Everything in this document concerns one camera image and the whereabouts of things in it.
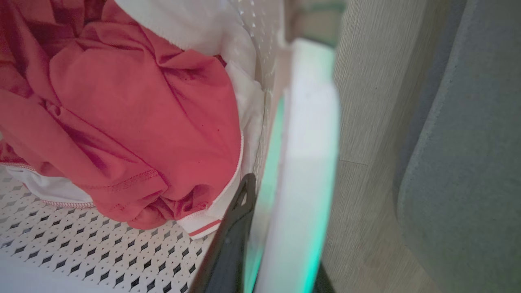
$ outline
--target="white trim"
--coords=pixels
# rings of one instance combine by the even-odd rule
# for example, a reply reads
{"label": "white trim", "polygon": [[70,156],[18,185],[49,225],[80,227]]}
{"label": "white trim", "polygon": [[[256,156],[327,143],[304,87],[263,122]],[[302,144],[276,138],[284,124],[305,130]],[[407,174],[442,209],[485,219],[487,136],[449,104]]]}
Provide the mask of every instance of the white trim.
{"label": "white trim", "polygon": [[6,171],[48,204],[63,207],[93,207],[92,198],[65,177],[44,176],[22,164],[4,164]]}
{"label": "white trim", "polygon": [[195,231],[203,228],[206,225],[209,225],[217,220],[217,218],[206,215],[207,210],[202,210],[191,215],[188,215],[177,221],[179,226],[183,227],[183,229],[188,233],[194,233]]}

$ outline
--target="perforated basket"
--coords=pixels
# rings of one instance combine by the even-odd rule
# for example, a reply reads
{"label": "perforated basket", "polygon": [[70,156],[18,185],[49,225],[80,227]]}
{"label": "perforated basket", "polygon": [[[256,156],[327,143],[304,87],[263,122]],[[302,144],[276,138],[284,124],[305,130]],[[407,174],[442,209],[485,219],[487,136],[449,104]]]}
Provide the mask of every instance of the perforated basket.
{"label": "perforated basket", "polygon": [[[257,49],[256,79],[266,93],[266,129],[273,113],[281,3],[232,2]],[[265,134],[256,174],[266,157]],[[137,230],[96,209],[45,205],[0,167],[0,270],[11,278],[9,284],[2,284],[2,292],[29,292],[28,288],[48,284],[49,279],[56,285],[52,292],[185,292],[212,237],[192,240],[175,222]]]}

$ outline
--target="white fabric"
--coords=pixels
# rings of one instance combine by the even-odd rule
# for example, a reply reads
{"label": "white fabric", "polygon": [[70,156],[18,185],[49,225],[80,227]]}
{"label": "white fabric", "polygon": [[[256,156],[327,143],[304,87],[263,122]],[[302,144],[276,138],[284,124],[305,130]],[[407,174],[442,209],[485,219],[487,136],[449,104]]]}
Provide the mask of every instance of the white fabric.
{"label": "white fabric", "polygon": [[5,168],[13,178],[24,183],[27,189],[41,200],[53,203],[92,203],[90,195],[67,178],[47,177],[21,167]]}
{"label": "white fabric", "polygon": [[244,134],[241,165],[242,176],[244,176],[253,172],[257,157],[264,118],[264,92],[260,89],[261,85],[251,79],[235,62],[228,63],[225,70],[233,85],[239,110],[239,122]]}
{"label": "white fabric", "polygon": [[227,0],[116,0],[135,21],[183,50],[234,61],[250,77],[256,52],[242,21]]}

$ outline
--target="red stripe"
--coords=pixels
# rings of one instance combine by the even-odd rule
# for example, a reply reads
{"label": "red stripe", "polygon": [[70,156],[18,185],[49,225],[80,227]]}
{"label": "red stripe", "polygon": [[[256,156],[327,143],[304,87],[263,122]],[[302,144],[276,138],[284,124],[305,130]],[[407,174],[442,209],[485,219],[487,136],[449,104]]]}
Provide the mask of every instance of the red stripe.
{"label": "red stripe", "polygon": [[194,235],[197,235],[197,234],[199,234],[199,233],[201,233],[201,232],[203,232],[203,231],[205,231],[205,230],[208,230],[208,229],[212,228],[213,226],[218,225],[218,224],[220,224],[220,223],[221,223],[221,220],[213,221],[213,222],[211,222],[210,224],[208,224],[208,225],[202,227],[201,229],[197,229],[197,230],[195,230],[194,232],[188,233],[188,236],[194,236]]}

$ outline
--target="red clothing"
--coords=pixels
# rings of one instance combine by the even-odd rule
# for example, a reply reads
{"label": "red clothing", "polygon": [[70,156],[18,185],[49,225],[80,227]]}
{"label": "red clothing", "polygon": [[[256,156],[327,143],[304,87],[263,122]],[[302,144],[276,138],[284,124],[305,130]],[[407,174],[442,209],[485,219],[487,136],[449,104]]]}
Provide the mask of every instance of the red clothing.
{"label": "red clothing", "polygon": [[232,84],[112,0],[0,0],[1,162],[64,176],[153,228],[206,208],[238,164]]}

